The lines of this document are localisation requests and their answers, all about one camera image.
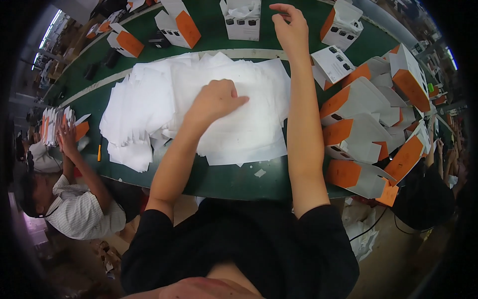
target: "person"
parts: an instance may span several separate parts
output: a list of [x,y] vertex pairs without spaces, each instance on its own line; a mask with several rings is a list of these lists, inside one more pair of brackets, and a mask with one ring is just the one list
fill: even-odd
[[213,80],[186,113],[152,181],[150,199],[121,262],[128,298],[344,299],[359,276],[338,210],[330,205],[324,142],[310,67],[308,27],[292,5],[272,4],[291,67],[287,153],[292,202],[204,199],[173,227],[201,135],[249,99]]
[[[73,123],[58,131],[63,155],[62,173],[35,171],[20,180],[20,206],[30,217],[44,218],[65,236],[89,240],[121,231],[140,211],[141,188],[126,188],[101,179],[76,147]],[[86,184],[77,184],[74,164]]]
[[43,173],[61,172],[63,162],[48,154],[46,145],[43,144],[39,133],[33,135],[33,144],[22,141],[25,155],[28,151],[32,153],[35,171]]
[[[454,192],[445,183],[448,171],[443,173],[443,165],[435,167],[435,149],[433,147],[435,126],[429,131],[430,144],[428,155],[421,158],[404,178],[404,186],[391,207],[395,215],[415,230],[428,230],[448,221],[455,213]],[[443,150],[443,143],[437,143]]]

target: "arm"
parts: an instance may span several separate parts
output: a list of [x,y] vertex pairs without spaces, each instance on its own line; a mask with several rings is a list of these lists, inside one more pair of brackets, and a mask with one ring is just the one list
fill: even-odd
[[146,210],[161,211],[174,221],[174,203],[191,174],[199,138],[215,120],[248,100],[248,97],[238,97],[231,80],[212,80],[202,88],[156,170]]
[[75,179],[75,174],[74,174],[74,169],[75,165],[73,165],[73,162],[68,158],[65,153],[63,153],[63,150],[60,149],[63,154],[63,175],[66,177],[70,185],[76,184],[76,179]]
[[463,186],[467,182],[467,174],[468,174],[468,172],[467,172],[465,166],[460,163],[459,171],[458,171],[458,183],[456,185],[454,185],[453,188],[452,188],[453,195],[455,196],[455,199],[458,196],[458,193],[460,192],[460,190],[463,188]]
[[315,207],[330,204],[322,172],[325,150],[310,65],[308,27],[302,12],[294,6],[272,4],[270,8],[289,15],[275,14],[272,20],[291,66],[287,154],[294,212],[300,218]]
[[432,123],[432,126],[430,128],[430,131],[428,132],[428,135],[430,137],[430,144],[432,145],[432,147],[430,148],[430,151],[428,152],[428,156],[426,156],[425,158],[425,165],[426,167],[430,167],[433,162],[435,161],[435,156],[434,156],[434,151],[433,151],[433,135],[435,134],[435,125],[433,125],[435,123],[435,118],[436,118],[436,115],[434,114],[432,116],[432,119],[430,120],[430,122]]
[[103,214],[108,212],[109,205],[113,198],[111,197],[110,193],[106,189],[105,185],[99,178],[99,176],[93,171],[93,169],[83,160],[80,152],[76,147],[75,141],[75,133],[76,128],[71,123],[69,128],[62,128],[59,130],[58,138],[61,139],[61,143],[63,145],[63,152],[64,154],[73,162],[78,170],[83,175],[83,179],[85,180],[90,192],[96,196],[96,199],[103,211]]
[[443,179],[443,141],[438,139],[436,142],[436,147],[438,150],[438,173],[440,174],[441,178]]
[[453,161],[455,160],[455,156],[456,156],[456,152],[455,152],[455,149],[453,149],[450,156],[448,156],[448,161],[446,163],[446,168],[443,175],[443,181],[445,182],[446,186],[449,188],[450,188],[450,183],[448,182],[448,176],[449,176],[451,165],[453,164]]
[[40,133],[33,134],[33,142],[38,143],[40,141]]

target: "hand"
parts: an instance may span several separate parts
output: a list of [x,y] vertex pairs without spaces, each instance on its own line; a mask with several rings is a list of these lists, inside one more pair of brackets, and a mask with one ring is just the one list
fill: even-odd
[[452,149],[448,161],[454,161],[456,159],[456,149]]
[[309,60],[309,27],[302,12],[290,4],[276,3],[269,8],[283,13],[273,15],[272,21],[277,39],[289,60]]
[[56,138],[58,144],[60,145],[60,152],[64,153],[67,157],[71,158],[71,155],[78,152],[76,147],[76,126],[73,122],[70,123],[69,127],[61,125],[56,133]]
[[437,139],[436,147],[438,149],[438,154],[440,157],[443,157],[443,141],[441,139]]
[[234,82],[227,79],[212,80],[203,86],[193,105],[185,115],[185,121],[209,127],[249,101],[249,97],[238,97]]

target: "box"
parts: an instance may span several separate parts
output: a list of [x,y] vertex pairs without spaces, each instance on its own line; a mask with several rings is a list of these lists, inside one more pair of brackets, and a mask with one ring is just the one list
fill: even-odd
[[98,29],[99,29],[99,24],[93,25],[93,27],[91,27],[90,30],[87,33],[87,38],[95,37],[98,34],[97,33]]
[[357,67],[342,80],[345,87],[359,77],[365,77],[385,96],[391,107],[407,107],[403,99],[395,92],[391,78],[390,62],[381,57],[372,57]]
[[329,126],[357,114],[375,114],[388,108],[390,103],[378,89],[365,77],[360,77],[322,105],[320,121]]
[[221,0],[219,6],[229,39],[259,41],[261,0]]
[[129,12],[135,11],[146,2],[146,0],[128,0],[126,10]]
[[373,164],[388,157],[388,132],[370,115],[358,114],[323,129],[325,153],[334,159]]
[[376,198],[375,200],[383,204],[386,204],[389,207],[393,207],[393,203],[395,202],[395,199],[397,198],[399,188],[398,186],[392,186],[390,181],[387,180],[386,178],[382,177],[382,179],[385,181],[385,188],[383,189],[382,196],[379,198]]
[[437,105],[441,105],[441,104],[445,104],[448,102],[448,98],[446,95],[442,95],[441,97],[437,98],[435,101],[434,101],[434,104],[435,106]]
[[393,181],[389,174],[376,166],[347,160],[331,160],[325,176],[327,183],[337,185],[367,199],[382,198],[387,186],[384,179],[389,180],[390,183]]
[[138,58],[144,45],[119,23],[111,23],[110,27],[113,32],[106,38],[109,45],[126,57]]
[[406,46],[400,44],[384,57],[390,62],[395,91],[405,101],[409,100],[419,111],[429,111],[430,100],[425,73],[412,53]]
[[423,154],[429,153],[431,147],[425,122],[420,120],[411,136],[384,169],[395,180],[390,181],[391,185],[395,186],[399,183],[423,157]]
[[312,73],[322,90],[327,90],[355,70],[355,66],[336,46],[310,54]]
[[110,30],[111,27],[109,25],[111,23],[117,23],[124,13],[125,13],[125,10],[120,10],[120,11],[115,11],[114,13],[109,15],[109,17],[106,20],[104,20],[103,23],[101,23],[101,25],[99,26],[97,33],[104,33]]
[[320,30],[320,40],[345,51],[363,31],[363,11],[345,0],[337,0]]
[[433,92],[429,92],[428,96],[430,100],[436,100],[439,99],[440,97],[446,95],[448,91],[444,91],[443,88],[435,86],[435,89]]
[[192,49],[201,33],[181,0],[162,0],[164,8],[155,17],[156,26],[172,45]]

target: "stack of boxes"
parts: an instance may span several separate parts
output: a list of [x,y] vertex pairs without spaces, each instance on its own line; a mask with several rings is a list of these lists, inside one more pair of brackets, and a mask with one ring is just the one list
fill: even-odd
[[[342,86],[320,110],[325,151],[334,159],[326,182],[392,206],[397,183],[432,146],[423,120],[432,107],[423,71],[402,44],[359,67],[334,46],[311,54],[311,60],[322,89],[338,82]],[[345,62],[347,72],[341,68]],[[397,148],[385,169],[372,165]]]

